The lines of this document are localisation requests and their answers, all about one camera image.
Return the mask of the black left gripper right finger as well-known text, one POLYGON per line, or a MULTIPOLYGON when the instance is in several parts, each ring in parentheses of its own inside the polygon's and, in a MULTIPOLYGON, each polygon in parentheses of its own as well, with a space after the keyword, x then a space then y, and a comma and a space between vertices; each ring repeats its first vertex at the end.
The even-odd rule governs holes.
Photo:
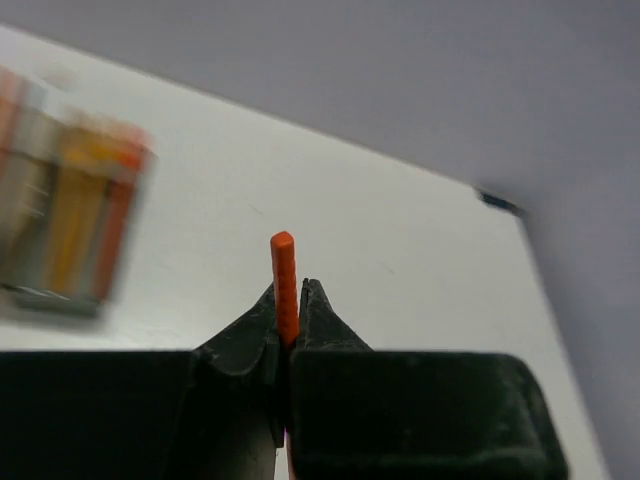
POLYGON ((376 351, 301 293, 289 363, 289 458, 299 479, 566 479, 542 389, 501 353, 376 351))

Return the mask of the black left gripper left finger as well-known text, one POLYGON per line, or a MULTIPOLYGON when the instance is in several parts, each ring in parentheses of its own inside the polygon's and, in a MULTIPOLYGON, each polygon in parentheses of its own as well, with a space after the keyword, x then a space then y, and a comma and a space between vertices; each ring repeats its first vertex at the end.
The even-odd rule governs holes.
POLYGON ((5 479, 270 479, 283 443, 272 290, 187 350, 6 351, 5 479))

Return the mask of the red-orange chopstick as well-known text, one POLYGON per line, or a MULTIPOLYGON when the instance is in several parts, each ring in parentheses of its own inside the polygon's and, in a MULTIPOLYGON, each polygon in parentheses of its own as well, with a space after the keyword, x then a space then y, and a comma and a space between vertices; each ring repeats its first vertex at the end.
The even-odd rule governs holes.
POLYGON ((270 240, 275 311, 278 335, 281 343, 284 421, 288 478, 296 479, 291 447, 291 406, 290 406, 290 357, 300 332, 297 277, 295 261, 295 240, 287 231, 281 231, 270 240))

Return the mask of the red-orange plastic fork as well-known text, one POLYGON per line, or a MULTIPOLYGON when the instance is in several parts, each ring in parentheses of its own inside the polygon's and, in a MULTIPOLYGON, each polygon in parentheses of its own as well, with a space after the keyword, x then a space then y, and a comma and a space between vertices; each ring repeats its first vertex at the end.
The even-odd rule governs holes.
POLYGON ((127 218, 136 194, 138 177, 145 166, 146 155, 146 146, 134 144, 119 158, 121 168, 111 188, 105 231, 93 281, 93 292, 100 300, 107 299, 111 290, 127 218))

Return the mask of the yellow-orange plastic fork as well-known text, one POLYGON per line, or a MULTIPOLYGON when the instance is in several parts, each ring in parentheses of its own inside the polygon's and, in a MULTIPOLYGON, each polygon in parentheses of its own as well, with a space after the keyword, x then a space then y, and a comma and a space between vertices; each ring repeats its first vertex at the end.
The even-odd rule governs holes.
POLYGON ((113 173, 113 155, 113 142, 92 129, 76 128, 62 144, 47 271, 48 289, 55 293, 69 295, 76 288, 113 173))

